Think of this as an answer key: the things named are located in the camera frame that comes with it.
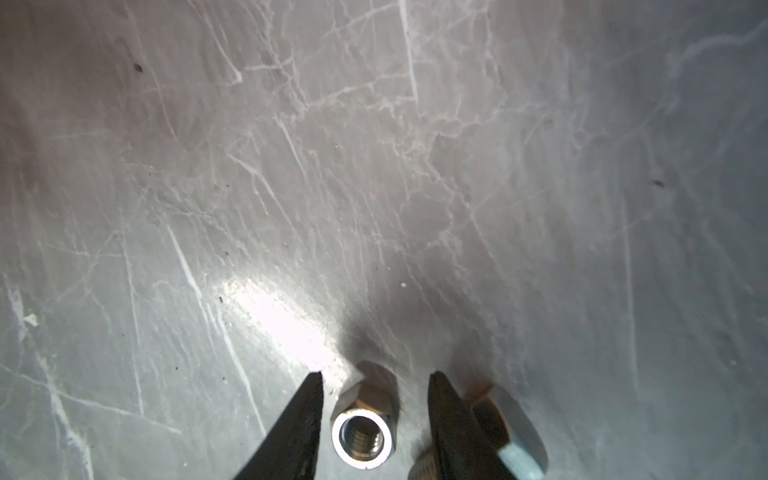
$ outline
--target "white speck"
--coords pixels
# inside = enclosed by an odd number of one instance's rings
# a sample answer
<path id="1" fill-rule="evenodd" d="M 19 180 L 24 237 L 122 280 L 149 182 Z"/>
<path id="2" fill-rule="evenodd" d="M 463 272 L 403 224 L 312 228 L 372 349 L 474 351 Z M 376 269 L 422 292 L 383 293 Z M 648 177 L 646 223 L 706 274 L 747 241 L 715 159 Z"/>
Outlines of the white speck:
<path id="1" fill-rule="evenodd" d="M 24 321 L 26 323 L 29 323 L 32 326 L 37 326 L 38 325 L 38 316 L 35 315 L 34 313 L 30 313 L 29 315 L 24 317 Z"/>

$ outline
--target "gray marble countertop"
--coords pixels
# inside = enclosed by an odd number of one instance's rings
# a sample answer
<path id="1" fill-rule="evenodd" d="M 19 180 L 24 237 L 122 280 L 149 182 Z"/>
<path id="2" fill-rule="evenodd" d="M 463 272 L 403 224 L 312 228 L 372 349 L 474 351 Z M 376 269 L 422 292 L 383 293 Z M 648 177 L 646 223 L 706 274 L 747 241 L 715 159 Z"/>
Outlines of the gray marble countertop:
<path id="1" fill-rule="evenodd" d="M 227 480 L 304 376 L 764 478 L 768 3 L 0 2 L 0 478 Z"/>

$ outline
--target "shiny metal ring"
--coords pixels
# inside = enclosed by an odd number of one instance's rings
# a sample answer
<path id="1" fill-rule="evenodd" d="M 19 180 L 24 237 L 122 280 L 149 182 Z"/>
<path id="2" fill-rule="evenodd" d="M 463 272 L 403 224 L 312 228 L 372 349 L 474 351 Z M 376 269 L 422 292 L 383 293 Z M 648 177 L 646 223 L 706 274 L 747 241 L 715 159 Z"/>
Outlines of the shiny metal ring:
<path id="1" fill-rule="evenodd" d="M 389 458 L 394 448 L 392 428 L 385 418 L 368 409 L 349 409 L 333 420 L 333 448 L 347 464 L 368 470 Z"/>

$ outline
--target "nut rim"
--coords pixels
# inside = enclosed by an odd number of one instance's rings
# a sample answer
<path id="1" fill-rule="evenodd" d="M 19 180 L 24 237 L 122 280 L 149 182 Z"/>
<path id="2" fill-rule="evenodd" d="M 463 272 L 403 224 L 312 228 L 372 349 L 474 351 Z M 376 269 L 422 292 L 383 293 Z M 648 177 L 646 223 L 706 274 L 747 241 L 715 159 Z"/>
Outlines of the nut rim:
<path id="1" fill-rule="evenodd" d="M 353 458 L 347 452 L 348 447 L 345 447 L 346 440 L 343 438 L 344 425 L 346 425 L 349 420 L 357 417 L 362 417 L 373 421 L 376 424 L 376 427 L 379 428 L 382 436 L 379 452 L 371 458 L 365 460 L 358 460 Z M 333 420 L 331 437 L 333 439 L 333 448 L 336 450 L 336 454 L 338 454 L 338 456 L 341 457 L 341 459 L 348 465 L 359 468 L 361 470 L 370 470 L 371 468 L 376 468 L 382 463 L 386 462 L 386 460 L 392 454 L 394 447 L 392 430 L 389 429 L 387 422 L 379 414 L 368 409 L 349 409 L 341 412 L 339 416 Z"/>

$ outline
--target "threaded hole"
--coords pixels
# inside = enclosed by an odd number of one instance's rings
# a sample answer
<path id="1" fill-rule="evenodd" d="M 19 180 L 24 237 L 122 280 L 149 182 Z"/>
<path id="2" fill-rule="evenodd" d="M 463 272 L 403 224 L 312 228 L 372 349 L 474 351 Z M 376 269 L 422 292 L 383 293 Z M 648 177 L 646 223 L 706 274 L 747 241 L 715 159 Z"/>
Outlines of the threaded hole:
<path id="1" fill-rule="evenodd" d="M 373 460 L 384 447 L 381 429 L 376 422 L 366 417 L 352 417 L 344 422 L 339 440 L 344 452 L 361 462 Z"/>

